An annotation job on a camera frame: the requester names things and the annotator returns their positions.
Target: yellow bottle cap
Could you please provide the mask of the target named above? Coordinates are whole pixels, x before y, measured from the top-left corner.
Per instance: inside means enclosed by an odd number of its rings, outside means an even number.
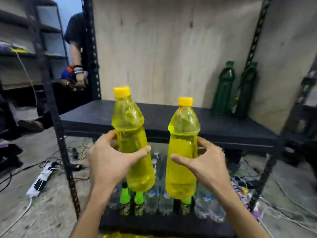
[[[113,88],[113,95],[115,98],[125,98],[131,95],[129,86],[122,86]]]
[[[187,97],[179,97],[178,98],[178,105],[179,106],[193,106],[193,98],[187,98]]]

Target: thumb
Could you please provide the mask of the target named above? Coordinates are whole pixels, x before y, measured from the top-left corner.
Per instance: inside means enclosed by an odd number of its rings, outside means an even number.
[[[132,162],[132,165],[135,164],[139,159],[143,158],[144,156],[148,155],[151,151],[151,146],[145,146],[142,149],[138,150],[137,152],[130,153],[129,159]]]
[[[184,165],[186,168],[190,169],[192,167],[192,161],[193,159],[185,158],[183,156],[180,156],[178,154],[172,154],[171,159],[176,163],[180,165]]]

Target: wristband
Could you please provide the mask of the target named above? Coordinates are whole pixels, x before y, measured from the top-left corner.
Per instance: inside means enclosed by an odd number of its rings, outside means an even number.
[[[82,69],[82,67],[78,65],[76,65],[73,70],[75,74],[84,73],[84,70]]]

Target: shoe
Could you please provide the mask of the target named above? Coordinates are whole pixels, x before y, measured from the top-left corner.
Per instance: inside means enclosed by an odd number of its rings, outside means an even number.
[[[40,127],[35,121],[19,120],[18,125],[32,132],[42,132],[44,128]]]

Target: hand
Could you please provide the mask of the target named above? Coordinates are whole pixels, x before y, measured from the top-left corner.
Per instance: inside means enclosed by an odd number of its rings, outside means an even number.
[[[94,186],[114,189],[130,168],[151,151],[150,146],[145,146],[134,153],[121,153],[110,146],[116,135],[115,130],[102,135],[89,151],[90,178]]]
[[[76,74],[77,84],[81,87],[85,87],[85,74],[84,73],[77,73]]]
[[[225,156],[221,148],[209,141],[198,137],[198,144],[206,148],[206,152],[196,159],[172,154],[171,159],[187,167],[197,180],[212,192],[230,188],[232,189],[230,176],[227,171]]]

